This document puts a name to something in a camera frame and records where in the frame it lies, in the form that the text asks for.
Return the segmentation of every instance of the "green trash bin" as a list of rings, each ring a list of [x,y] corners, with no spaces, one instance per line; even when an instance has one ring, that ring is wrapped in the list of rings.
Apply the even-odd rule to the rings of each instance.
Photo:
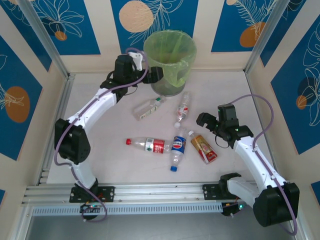
[[[182,92],[197,54],[194,40],[182,31],[156,31],[145,40],[143,50],[150,67],[163,69],[163,78],[151,84],[152,89],[167,97]]]

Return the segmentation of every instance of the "pepsi label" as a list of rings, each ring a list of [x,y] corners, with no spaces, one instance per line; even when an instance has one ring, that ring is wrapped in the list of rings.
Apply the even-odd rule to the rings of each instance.
[[[181,153],[185,152],[186,139],[182,136],[175,136],[172,143],[171,150],[179,151]]]

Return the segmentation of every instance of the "plastic bottle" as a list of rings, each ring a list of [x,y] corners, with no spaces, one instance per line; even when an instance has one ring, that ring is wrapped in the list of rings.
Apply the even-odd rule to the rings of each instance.
[[[157,154],[169,154],[172,148],[172,142],[151,137],[127,138],[126,144],[146,152]]]
[[[182,99],[176,110],[176,120],[178,123],[181,123],[187,118],[189,113],[190,101],[191,101],[191,94],[190,92],[185,91],[182,95]]]
[[[159,96],[156,99],[146,101],[133,110],[133,115],[138,121],[140,121],[141,119],[144,119],[145,117],[154,113],[165,101],[165,96]]]
[[[177,128],[178,130],[176,131],[176,136],[173,139],[172,149],[171,149],[170,170],[172,172],[176,172],[178,170],[178,164],[182,161],[185,153],[187,137],[188,137],[187,129],[184,127],[181,127],[179,122],[176,122],[174,124],[174,127]]]
[[[209,164],[217,158],[217,154],[212,147],[207,143],[203,136],[194,131],[190,131],[189,136],[192,138],[191,143],[200,154],[204,163]]]

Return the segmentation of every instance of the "bottle label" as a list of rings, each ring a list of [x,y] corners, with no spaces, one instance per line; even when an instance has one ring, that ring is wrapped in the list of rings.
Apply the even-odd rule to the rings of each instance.
[[[151,108],[149,111],[145,112],[144,114],[142,114],[140,116],[140,119],[144,119],[145,117],[149,116],[150,114],[154,113],[156,110],[158,109],[157,106],[154,106],[153,108]]]
[[[179,116],[188,115],[189,109],[186,105],[179,105],[177,109],[177,113]]]
[[[157,154],[163,154],[165,148],[165,141],[160,139],[154,138],[147,138],[145,141],[145,148],[146,152],[152,152]]]
[[[203,136],[198,135],[191,140],[192,145],[200,154],[202,160],[208,164],[217,158],[217,154],[212,147],[207,143]]]
[[[171,150],[179,151],[181,153],[185,152],[186,139],[182,136],[175,136],[172,143]]]

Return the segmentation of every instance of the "white floor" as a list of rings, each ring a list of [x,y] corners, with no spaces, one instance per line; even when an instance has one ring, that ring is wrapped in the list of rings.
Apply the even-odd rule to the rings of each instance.
[[[77,74],[72,87],[65,118],[83,107],[97,92],[104,73]],[[109,109],[88,133],[91,153],[88,161],[100,183],[181,183],[212,182],[221,175],[237,172],[247,180],[253,177],[242,159],[232,150],[215,144],[215,136],[208,129],[196,124],[199,114],[205,112],[218,115],[217,107],[249,94],[245,74],[234,72],[194,71],[185,86],[192,92],[192,103],[185,127],[200,133],[218,154],[218,158],[206,165],[187,139],[185,159],[177,172],[170,171],[170,155],[144,152],[126,145],[126,138],[153,137],[171,140],[175,136],[175,110],[181,99],[179,94],[170,97],[153,114],[137,121],[132,110],[138,104],[154,99],[157,94],[151,86],[140,84],[138,90],[123,97],[116,106]],[[256,136],[262,128],[251,97],[234,104],[240,125],[247,125]],[[271,157],[264,137],[258,141],[260,149],[269,161]],[[48,184],[74,183],[70,170],[56,166],[53,162],[47,179]]]

